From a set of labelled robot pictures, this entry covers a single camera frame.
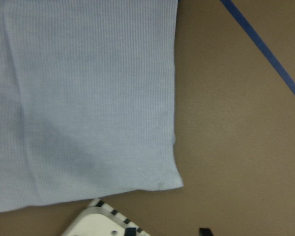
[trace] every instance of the blue stripe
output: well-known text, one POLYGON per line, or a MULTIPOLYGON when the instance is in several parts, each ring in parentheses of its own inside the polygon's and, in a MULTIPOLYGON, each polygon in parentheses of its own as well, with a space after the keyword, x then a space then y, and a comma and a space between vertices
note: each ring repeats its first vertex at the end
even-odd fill
POLYGON ((295 82, 231 0, 220 0, 295 95, 295 82))

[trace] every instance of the blue tape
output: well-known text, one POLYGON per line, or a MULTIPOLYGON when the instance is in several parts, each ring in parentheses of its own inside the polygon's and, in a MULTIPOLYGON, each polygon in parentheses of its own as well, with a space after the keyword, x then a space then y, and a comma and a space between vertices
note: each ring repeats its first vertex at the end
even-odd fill
POLYGON ((231 0, 220 0, 295 95, 295 82, 231 0))

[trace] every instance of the folded cloth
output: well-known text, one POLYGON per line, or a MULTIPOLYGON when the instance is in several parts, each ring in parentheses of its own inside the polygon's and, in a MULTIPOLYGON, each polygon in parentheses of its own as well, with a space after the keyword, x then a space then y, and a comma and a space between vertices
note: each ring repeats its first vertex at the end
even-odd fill
POLYGON ((0 0, 0 212, 182 186, 177 0, 0 0))

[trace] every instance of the brown surface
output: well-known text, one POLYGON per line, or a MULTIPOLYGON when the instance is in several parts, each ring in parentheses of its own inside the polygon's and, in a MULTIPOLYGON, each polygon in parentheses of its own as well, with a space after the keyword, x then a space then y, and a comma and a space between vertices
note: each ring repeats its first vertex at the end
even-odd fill
MULTIPOLYGON (((295 1, 234 1, 295 80, 295 1)), ((178 169, 185 187, 104 200, 154 236, 295 236, 295 98, 218 0, 181 0, 178 169)), ((0 214, 0 236, 56 236, 89 201, 0 214)))

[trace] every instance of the black and white checkered strip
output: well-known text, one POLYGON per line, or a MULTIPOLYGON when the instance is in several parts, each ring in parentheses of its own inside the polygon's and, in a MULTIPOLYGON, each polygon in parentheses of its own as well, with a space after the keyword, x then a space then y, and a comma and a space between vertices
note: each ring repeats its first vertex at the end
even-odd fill
POLYGON ((119 218, 121 221, 123 221, 126 225, 128 225, 129 228, 136 228, 137 232, 140 236, 150 236, 147 232, 142 230, 139 226, 137 226, 135 223, 130 221, 127 217, 125 217, 123 214, 112 208, 107 203, 103 202, 101 199, 96 198, 94 199, 88 207, 102 207, 103 209, 109 211, 112 215, 119 218))

